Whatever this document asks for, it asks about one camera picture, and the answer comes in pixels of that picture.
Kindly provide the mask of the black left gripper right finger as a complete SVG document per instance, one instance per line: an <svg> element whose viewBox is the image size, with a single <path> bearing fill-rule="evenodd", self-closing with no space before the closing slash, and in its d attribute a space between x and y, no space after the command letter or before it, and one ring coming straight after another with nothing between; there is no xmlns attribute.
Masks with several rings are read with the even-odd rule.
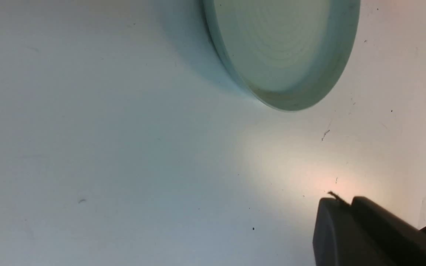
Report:
<svg viewBox="0 0 426 266"><path fill-rule="evenodd" d="M426 234L366 197L354 197L351 212L396 266L426 266Z"/></svg>

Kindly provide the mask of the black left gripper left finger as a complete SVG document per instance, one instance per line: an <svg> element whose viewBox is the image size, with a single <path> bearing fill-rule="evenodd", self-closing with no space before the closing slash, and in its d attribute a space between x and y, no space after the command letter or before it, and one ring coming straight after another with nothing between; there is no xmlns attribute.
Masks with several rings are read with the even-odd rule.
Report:
<svg viewBox="0 0 426 266"><path fill-rule="evenodd" d="M313 231L316 266L395 266L336 198L318 201Z"/></svg>

